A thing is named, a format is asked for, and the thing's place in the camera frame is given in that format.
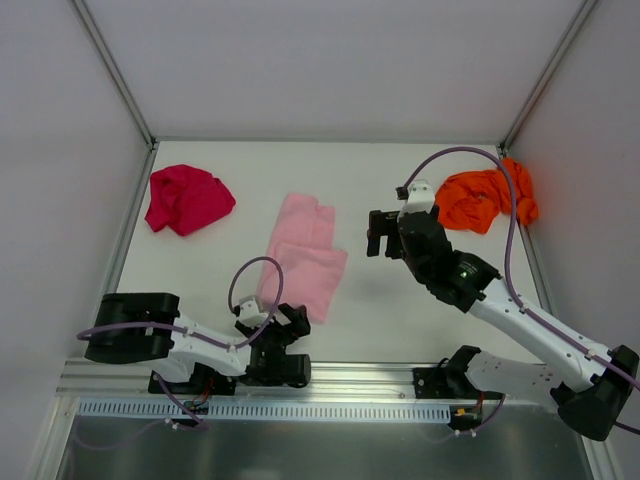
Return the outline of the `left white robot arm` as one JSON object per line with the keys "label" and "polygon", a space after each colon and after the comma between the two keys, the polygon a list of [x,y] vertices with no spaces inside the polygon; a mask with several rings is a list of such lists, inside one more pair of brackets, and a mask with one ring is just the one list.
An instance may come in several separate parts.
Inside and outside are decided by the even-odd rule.
{"label": "left white robot arm", "polygon": [[170,293],[122,293],[103,297],[93,328],[79,333],[85,358],[107,365],[143,365],[152,377],[149,391],[163,381],[180,394],[211,389],[232,394],[235,385],[304,388],[311,360],[287,349],[311,332],[305,307],[288,304],[276,312],[255,297],[233,307],[238,334],[207,328],[179,312]]}

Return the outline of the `right aluminium frame post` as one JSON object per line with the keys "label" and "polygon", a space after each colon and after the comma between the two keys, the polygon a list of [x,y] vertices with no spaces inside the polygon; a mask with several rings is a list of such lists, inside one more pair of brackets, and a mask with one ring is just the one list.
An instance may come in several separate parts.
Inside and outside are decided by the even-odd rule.
{"label": "right aluminium frame post", "polygon": [[506,153],[515,144],[516,139],[529,122],[546,90],[563,65],[565,58],[579,39],[582,31],[585,29],[599,5],[599,0],[583,0],[579,3],[578,8],[571,16],[559,40],[552,49],[551,54],[545,61],[542,70],[534,81],[524,103],[518,110],[515,119],[512,121],[504,137],[498,143],[498,150],[501,153]]}

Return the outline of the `pink t shirt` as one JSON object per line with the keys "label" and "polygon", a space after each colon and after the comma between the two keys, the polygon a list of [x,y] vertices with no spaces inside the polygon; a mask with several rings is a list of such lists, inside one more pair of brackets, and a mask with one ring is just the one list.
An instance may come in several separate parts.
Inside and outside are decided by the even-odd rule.
{"label": "pink t shirt", "polygon": [[310,195],[290,193],[281,205],[267,256],[278,262],[284,287],[277,297],[276,266],[266,262],[257,296],[263,306],[275,302],[305,306],[309,321],[324,324],[343,278],[348,254],[333,245],[336,210]]}

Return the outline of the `aluminium frame post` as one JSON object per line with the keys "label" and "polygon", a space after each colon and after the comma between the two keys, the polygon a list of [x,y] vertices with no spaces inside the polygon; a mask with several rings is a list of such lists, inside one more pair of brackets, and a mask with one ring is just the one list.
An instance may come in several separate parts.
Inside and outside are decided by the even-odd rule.
{"label": "aluminium frame post", "polygon": [[571,16],[559,40],[552,49],[551,54],[545,61],[542,70],[534,81],[524,103],[518,110],[515,119],[512,121],[504,137],[498,143],[498,150],[501,153],[506,153],[515,144],[516,139],[529,122],[546,90],[563,65],[565,58],[579,39],[582,31],[585,29],[599,5],[599,0],[583,0],[579,3],[578,8]]}
{"label": "aluminium frame post", "polygon": [[69,0],[68,4],[74,11],[74,14],[87,35],[92,48],[103,66],[107,77],[121,99],[136,131],[140,135],[146,147],[149,150],[152,150],[156,144],[156,138],[151,132],[148,122],[146,121],[138,102],[134,98],[134,95],[122,74],[118,62],[113,55],[89,4],[84,0]]}

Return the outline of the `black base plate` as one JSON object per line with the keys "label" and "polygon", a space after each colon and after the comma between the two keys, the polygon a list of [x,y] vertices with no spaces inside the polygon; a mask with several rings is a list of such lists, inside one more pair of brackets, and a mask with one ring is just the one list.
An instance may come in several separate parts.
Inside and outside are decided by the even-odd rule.
{"label": "black base plate", "polygon": [[221,375],[219,372],[202,365],[197,365],[186,382],[172,383],[165,380],[165,386],[173,395],[184,396],[233,396],[237,379]]}
{"label": "black base plate", "polygon": [[[412,369],[412,385],[417,399],[478,400],[482,392],[466,377],[467,366],[448,364]],[[485,398],[499,400],[502,393],[483,391]]]}

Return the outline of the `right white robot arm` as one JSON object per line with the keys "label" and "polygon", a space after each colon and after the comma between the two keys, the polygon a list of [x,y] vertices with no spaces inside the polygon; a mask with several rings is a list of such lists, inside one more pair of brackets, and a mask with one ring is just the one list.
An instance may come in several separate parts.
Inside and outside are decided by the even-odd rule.
{"label": "right white robot arm", "polygon": [[527,306],[494,266],[454,249],[432,213],[371,211],[367,254],[403,261],[436,299],[497,328],[536,359],[512,361],[464,345],[436,375],[451,395],[515,396],[557,413],[586,438],[607,439],[633,391],[637,353],[590,341]]}

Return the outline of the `left aluminium frame post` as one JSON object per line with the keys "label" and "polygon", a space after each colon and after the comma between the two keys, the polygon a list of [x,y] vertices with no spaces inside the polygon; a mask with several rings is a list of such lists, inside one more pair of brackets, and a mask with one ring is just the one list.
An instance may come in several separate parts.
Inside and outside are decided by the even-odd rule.
{"label": "left aluminium frame post", "polygon": [[113,55],[89,4],[84,0],[69,0],[68,4],[74,11],[74,14],[87,35],[92,48],[103,66],[107,77],[121,99],[136,131],[140,135],[146,147],[149,150],[152,150],[156,144],[156,138],[151,132],[148,122],[146,121],[138,102],[134,98],[134,95],[122,74],[118,62]]}

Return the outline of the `front aluminium rail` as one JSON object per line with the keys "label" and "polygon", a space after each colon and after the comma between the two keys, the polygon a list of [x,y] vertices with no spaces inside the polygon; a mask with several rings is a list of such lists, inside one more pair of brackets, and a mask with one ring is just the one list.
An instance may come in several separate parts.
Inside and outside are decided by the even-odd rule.
{"label": "front aluminium rail", "polygon": [[[311,380],[304,388],[289,386],[247,386],[237,380],[236,398],[301,401],[365,402],[413,400],[412,369],[432,367],[436,363],[349,363],[315,362]],[[495,356],[480,361],[481,374],[488,376],[486,386],[517,400],[531,402],[532,392],[546,393],[562,383],[558,373],[546,365],[533,364],[527,373],[516,362]],[[147,398],[160,395],[158,381],[140,365],[102,365],[82,358],[65,362],[55,389],[57,397]],[[230,398],[232,396],[184,396],[184,399]]]}

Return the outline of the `orange t shirt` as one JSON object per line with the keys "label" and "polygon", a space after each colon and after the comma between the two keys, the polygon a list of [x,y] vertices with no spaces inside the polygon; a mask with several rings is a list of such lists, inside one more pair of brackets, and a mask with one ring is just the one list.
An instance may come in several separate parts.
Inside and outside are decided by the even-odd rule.
{"label": "orange t shirt", "polygon": [[[510,157],[503,160],[503,165],[515,187],[517,221],[529,226],[539,217],[530,173]],[[451,230],[484,235],[499,214],[511,214],[510,190],[498,168],[452,175],[440,186],[435,199],[440,223]]]}

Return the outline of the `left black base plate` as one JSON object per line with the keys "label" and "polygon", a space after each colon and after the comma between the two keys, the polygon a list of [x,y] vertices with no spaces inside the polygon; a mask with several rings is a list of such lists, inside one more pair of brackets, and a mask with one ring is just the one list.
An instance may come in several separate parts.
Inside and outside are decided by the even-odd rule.
{"label": "left black base plate", "polygon": [[172,383],[165,380],[165,386],[173,395],[184,396],[233,396],[237,379],[221,375],[219,372],[202,365],[197,365],[186,382]]}

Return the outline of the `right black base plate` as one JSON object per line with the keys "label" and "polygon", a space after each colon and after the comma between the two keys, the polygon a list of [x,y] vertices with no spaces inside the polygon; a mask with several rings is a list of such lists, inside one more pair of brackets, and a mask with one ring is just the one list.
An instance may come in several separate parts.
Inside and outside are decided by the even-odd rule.
{"label": "right black base plate", "polygon": [[[448,364],[412,369],[412,385],[417,399],[478,400],[482,392],[466,377],[467,366]],[[499,400],[502,393],[483,391],[485,398]]]}

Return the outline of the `magenta t shirt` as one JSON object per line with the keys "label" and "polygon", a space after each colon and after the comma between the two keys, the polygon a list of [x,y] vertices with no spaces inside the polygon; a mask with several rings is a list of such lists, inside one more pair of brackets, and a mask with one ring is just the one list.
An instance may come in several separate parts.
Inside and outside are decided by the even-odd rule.
{"label": "magenta t shirt", "polygon": [[145,221],[154,233],[169,227],[185,237],[226,217],[235,206],[235,197],[219,178],[179,164],[151,174]]}

